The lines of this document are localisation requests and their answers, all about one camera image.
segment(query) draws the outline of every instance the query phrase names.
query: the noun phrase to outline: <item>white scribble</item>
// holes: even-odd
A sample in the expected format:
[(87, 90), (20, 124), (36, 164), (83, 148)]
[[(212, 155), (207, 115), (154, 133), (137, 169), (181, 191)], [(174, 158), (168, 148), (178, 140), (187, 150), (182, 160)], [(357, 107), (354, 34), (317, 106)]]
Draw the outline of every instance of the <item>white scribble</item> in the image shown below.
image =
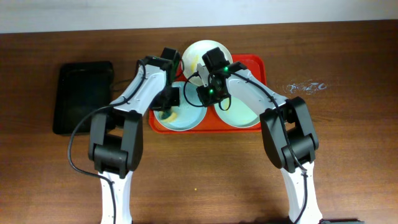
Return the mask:
[(317, 91), (324, 90), (328, 88), (324, 83), (312, 82), (308, 80), (302, 83), (293, 83), (282, 87), (285, 93), (295, 93), (296, 91), (305, 92), (307, 95), (315, 94)]

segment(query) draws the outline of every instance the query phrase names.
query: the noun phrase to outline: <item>brown table surface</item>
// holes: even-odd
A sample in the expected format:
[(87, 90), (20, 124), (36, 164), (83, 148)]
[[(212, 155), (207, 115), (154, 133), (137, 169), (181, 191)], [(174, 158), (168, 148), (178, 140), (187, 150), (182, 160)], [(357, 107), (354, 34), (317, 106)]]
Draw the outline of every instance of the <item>brown table surface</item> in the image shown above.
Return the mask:
[[(398, 220), (398, 21), (367, 21), (0, 35), (0, 223), (101, 220), (99, 180), (72, 170), (69, 138), (52, 132), (63, 63), (110, 60), (122, 80), (137, 59), (202, 39), (259, 55), (272, 90), (306, 100), (324, 218)], [(304, 91), (312, 82), (322, 90)], [(78, 136), (73, 158), (93, 170), (87, 150), (88, 136)], [(135, 222), (249, 223), (288, 211), (260, 133), (161, 135), (146, 117)]]

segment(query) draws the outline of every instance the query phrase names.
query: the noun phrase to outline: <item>tray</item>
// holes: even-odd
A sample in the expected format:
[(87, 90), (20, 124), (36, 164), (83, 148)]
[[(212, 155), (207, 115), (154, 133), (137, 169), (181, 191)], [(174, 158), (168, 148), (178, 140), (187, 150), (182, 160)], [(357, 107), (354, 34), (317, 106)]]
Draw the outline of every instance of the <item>tray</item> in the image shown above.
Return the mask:
[[(237, 54), (232, 55), (234, 62), (242, 62), (245, 66), (250, 69), (255, 78), (260, 82), (267, 85), (266, 70), (264, 62), (257, 55), (253, 54)], [(176, 81), (187, 80), (183, 75)], [(214, 106), (207, 108), (207, 113), (203, 121), (193, 129), (188, 131), (172, 131), (163, 127), (155, 118), (154, 112), (149, 111), (149, 125), (151, 128), (160, 134), (188, 134), (188, 133), (247, 133), (247, 132), (259, 132), (261, 131), (260, 123), (250, 128), (235, 128), (224, 123), (217, 115)]]

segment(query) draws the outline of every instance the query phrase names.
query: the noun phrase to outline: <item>robotic hand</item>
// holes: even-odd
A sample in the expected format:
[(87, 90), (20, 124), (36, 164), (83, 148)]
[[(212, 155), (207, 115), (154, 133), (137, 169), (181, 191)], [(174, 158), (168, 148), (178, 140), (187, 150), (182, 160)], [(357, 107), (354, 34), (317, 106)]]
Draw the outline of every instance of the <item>robotic hand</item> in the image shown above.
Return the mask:
[[(203, 106), (234, 96), (259, 115), (266, 153), (281, 170), (285, 181), (290, 222), (330, 223), (322, 220), (317, 205), (313, 167), (319, 143), (303, 99), (296, 97), (289, 100), (273, 92), (256, 80), (245, 65), (240, 62), (230, 64), (225, 60), (219, 48), (208, 51), (202, 59), (205, 66), (198, 64), (198, 71), (191, 77), (199, 76), (203, 81), (203, 86), (197, 88)], [(72, 134), (68, 148), (71, 166), (81, 173), (101, 179), (101, 224), (132, 223), (130, 186), (132, 174), (142, 156), (142, 115), (148, 108), (165, 111), (179, 105), (178, 88), (171, 87), (179, 61), (180, 54), (167, 48), (160, 58), (140, 60), (137, 76), (126, 91), (109, 106), (87, 116), (93, 116), (88, 155), (94, 161), (98, 175), (73, 165), (70, 157)], [(286, 131), (286, 121), (295, 123), (295, 127)], [(107, 133), (116, 126), (123, 128), (122, 138)]]

